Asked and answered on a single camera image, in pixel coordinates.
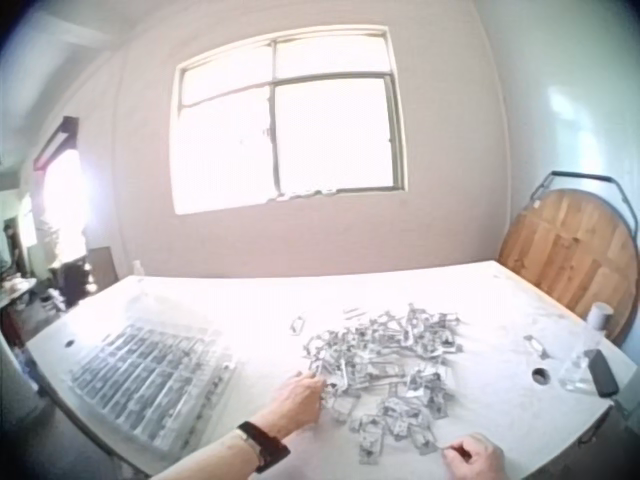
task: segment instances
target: smartphone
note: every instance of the smartphone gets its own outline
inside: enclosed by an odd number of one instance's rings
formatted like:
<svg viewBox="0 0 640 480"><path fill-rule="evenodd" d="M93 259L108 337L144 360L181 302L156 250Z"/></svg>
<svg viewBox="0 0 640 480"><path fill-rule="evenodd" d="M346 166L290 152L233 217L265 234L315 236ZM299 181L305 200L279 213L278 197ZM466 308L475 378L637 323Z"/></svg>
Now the smartphone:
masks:
<svg viewBox="0 0 640 480"><path fill-rule="evenodd" d="M618 382L611 371L609 362L601 350L587 350L584 352L589 359L589 371L601 398L613 397L619 392Z"/></svg>

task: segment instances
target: ceiling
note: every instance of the ceiling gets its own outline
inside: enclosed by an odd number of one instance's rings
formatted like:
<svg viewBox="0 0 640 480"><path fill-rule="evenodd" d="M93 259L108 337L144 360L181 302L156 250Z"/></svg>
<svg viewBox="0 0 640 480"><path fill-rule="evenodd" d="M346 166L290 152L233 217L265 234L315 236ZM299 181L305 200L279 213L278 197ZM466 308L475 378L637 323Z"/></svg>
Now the ceiling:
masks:
<svg viewBox="0 0 640 480"><path fill-rule="evenodd" d="M31 2L0 56L0 175L19 169L48 112L92 61L179 1L190 0Z"/></svg>

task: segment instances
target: plastic bottle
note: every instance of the plastic bottle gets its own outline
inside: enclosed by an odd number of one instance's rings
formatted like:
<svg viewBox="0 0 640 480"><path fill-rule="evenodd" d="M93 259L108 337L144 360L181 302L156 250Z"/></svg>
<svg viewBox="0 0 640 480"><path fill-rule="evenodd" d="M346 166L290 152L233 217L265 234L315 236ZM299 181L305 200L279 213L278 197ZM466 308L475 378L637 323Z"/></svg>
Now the plastic bottle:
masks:
<svg viewBox="0 0 640 480"><path fill-rule="evenodd" d="M138 277L138 288L140 289L140 293L146 296L146 290L144 288L144 268L142 268L142 263L140 260L133 261L133 274Z"/></svg>
<svg viewBox="0 0 640 480"><path fill-rule="evenodd" d="M582 328L582 338L571 356L560 370L558 382L568 391L589 390L592 382L587 374L589 358L586 350L595 350L604 338L607 322L613 316L613 308L606 303L596 302L591 306Z"/></svg>

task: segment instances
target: table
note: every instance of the table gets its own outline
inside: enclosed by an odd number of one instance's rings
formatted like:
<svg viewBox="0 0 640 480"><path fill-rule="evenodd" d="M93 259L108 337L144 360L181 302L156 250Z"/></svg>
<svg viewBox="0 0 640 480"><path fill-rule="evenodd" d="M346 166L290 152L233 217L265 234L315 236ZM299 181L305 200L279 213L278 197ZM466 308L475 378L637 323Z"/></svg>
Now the table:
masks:
<svg viewBox="0 0 640 480"><path fill-rule="evenodd" d="M38 281L35 278L26 278L20 282L20 287L7 295L4 290L0 292L0 322L2 322L2 334L10 345L22 345L20 329L16 325L15 319L5 307L16 298L24 295L33 289Z"/></svg>
<svg viewBox="0 0 640 480"><path fill-rule="evenodd" d="M63 409L104 448L155 474L167 461L137 445L94 414L73 394L68 372L117 325L141 291L186 302L224 331L239 367L207 426L201 444L233 429L265 405L272 390L307 363L301 346L313 333L344 325L346 307L396 308L412 302L431 312L458 312L464 352L450 356L453 372L449 418L435 423L440 444L473 431L502 446L511 478L522 478L569 447L610 407L592 395L569 393L557 383L582 324L571 312L496 262L333 277L279 279L174 279L128 277L82 302L46 328L27 348ZM291 321L307 319L302 335ZM172 319L189 325L188 318ZM522 337L534 335L551 359L534 355ZM74 340L73 346L65 344ZM635 365L610 342L601 349L622 388ZM552 378L531 378L536 367ZM387 440L378 466L358 464L358 437L323 414L319 425L287 441L293 454L261 477L340 480L444 478L439 455L420 457L410 444Z"/></svg>

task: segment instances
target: pile of metal parts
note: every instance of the pile of metal parts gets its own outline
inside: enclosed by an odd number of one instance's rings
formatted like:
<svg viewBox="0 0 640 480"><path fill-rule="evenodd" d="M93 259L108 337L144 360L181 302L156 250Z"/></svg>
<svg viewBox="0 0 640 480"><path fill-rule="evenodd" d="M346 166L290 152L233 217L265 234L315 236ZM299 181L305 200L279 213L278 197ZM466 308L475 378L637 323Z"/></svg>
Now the pile of metal parts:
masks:
<svg viewBox="0 0 640 480"><path fill-rule="evenodd" d="M180 453L235 368L219 337L128 325L106 338L70 382L123 431L164 453Z"/></svg>
<svg viewBox="0 0 640 480"><path fill-rule="evenodd" d="M359 317L359 324L325 331L304 346L309 369L327 378L324 407L360 435L361 464L378 463L386 434L396 442L409 439L420 455L436 451L432 422L448 415L451 399L444 355L462 351L455 336L458 316L430 314L412 304L403 317L385 312L366 320L353 312L345 310L345 317ZM377 412L355 417L363 393L380 387L388 393Z"/></svg>

